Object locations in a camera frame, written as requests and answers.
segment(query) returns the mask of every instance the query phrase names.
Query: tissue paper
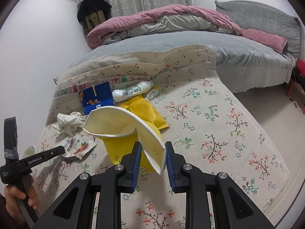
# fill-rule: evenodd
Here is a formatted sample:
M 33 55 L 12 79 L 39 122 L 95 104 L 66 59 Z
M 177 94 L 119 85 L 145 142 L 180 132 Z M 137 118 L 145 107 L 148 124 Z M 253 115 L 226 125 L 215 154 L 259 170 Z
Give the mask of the tissue paper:
M 58 114 L 57 123 L 53 124 L 52 127 L 60 134 L 65 132 L 69 136 L 73 136 L 79 127 L 83 127 L 86 116 L 82 116 L 79 112 L 72 112 L 68 114 Z

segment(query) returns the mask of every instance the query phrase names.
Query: cardboard box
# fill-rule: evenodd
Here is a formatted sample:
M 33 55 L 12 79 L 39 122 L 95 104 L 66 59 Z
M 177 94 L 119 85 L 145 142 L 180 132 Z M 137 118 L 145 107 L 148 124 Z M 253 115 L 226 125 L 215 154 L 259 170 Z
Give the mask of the cardboard box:
M 79 97 L 85 115 L 102 106 L 113 106 L 113 97 L 109 82 L 84 89 L 79 92 Z

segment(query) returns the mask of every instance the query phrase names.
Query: gray pillow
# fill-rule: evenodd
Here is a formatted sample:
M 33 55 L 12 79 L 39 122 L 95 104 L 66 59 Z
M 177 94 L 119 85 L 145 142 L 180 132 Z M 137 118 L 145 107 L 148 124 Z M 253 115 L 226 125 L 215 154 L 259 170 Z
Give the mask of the gray pillow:
M 254 28 L 280 35 L 288 40 L 285 50 L 294 58 L 300 52 L 300 25 L 298 19 L 277 8 L 253 1 L 215 1 L 216 11 L 223 13 L 241 28 Z

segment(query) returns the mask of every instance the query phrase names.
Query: hand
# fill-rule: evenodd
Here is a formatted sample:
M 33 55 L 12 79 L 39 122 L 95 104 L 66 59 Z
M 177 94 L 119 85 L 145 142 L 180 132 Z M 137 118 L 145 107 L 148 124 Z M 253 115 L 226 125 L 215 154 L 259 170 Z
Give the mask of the hand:
M 30 207 L 33 207 L 35 210 L 37 210 L 39 208 L 39 203 L 35 188 L 32 185 L 34 179 L 31 175 L 29 177 L 29 181 L 30 181 L 30 188 L 27 191 L 29 196 L 28 204 Z M 15 221 L 17 221 L 19 225 L 23 225 L 25 223 L 25 219 L 19 210 L 16 199 L 20 199 L 20 200 L 25 199 L 26 197 L 25 193 L 22 192 L 20 189 L 18 189 L 15 185 L 9 184 L 4 187 L 4 195 L 6 200 L 5 208 L 7 212 Z

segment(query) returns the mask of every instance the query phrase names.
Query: snack wrapper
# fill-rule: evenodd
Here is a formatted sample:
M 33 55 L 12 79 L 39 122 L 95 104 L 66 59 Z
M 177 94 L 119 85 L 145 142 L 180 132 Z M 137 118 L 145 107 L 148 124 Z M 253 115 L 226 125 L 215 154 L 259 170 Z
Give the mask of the snack wrapper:
M 82 159 L 97 143 L 77 133 L 73 137 L 66 137 L 59 145 L 62 145 L 66 150 L 64 160 L 70 162 L 75 159 Z

